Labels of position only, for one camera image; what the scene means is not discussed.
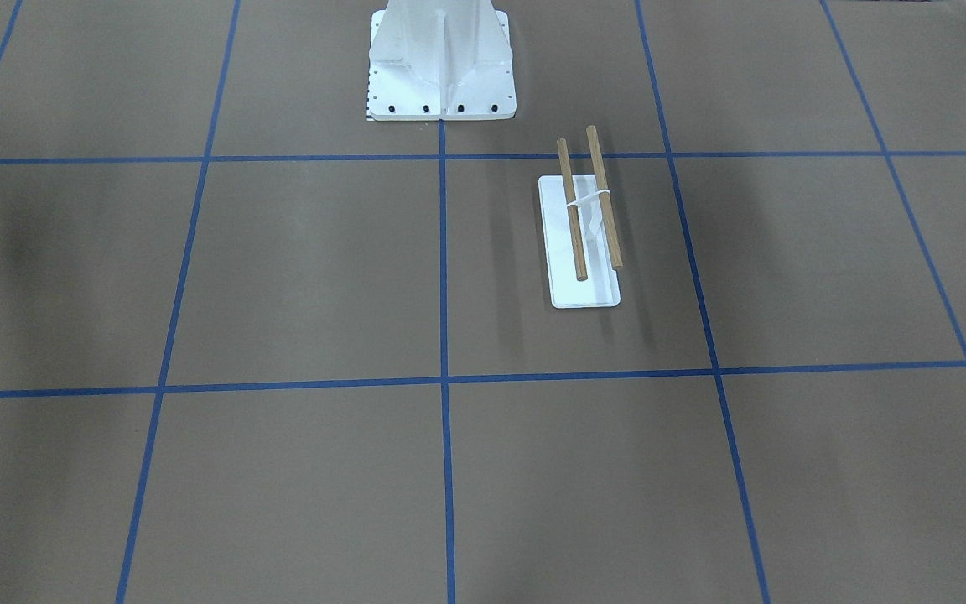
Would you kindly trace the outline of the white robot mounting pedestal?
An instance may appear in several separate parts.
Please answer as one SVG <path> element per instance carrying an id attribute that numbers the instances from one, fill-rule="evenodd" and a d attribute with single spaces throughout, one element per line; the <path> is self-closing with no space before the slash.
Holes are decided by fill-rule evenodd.
<path id="1" fill-rule="evenodd" d="M 368 119 L 517 115 L 510 19 L 491 1 L 390 1 L 369 34 Z"/>

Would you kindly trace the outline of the white wooden towel rack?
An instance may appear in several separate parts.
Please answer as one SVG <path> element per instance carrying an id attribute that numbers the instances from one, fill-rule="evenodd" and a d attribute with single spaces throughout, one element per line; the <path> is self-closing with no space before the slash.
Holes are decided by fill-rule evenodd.
<path id="1" fill-rule="evenodd" d="M 590 174 L 575 174 L 567 140 L 556 142 L 558 174 L 538 180 L 549 304 L 556 310 L 609 309 L 621 304 L 620 233 L 600 134 L 585 129 Z"/>

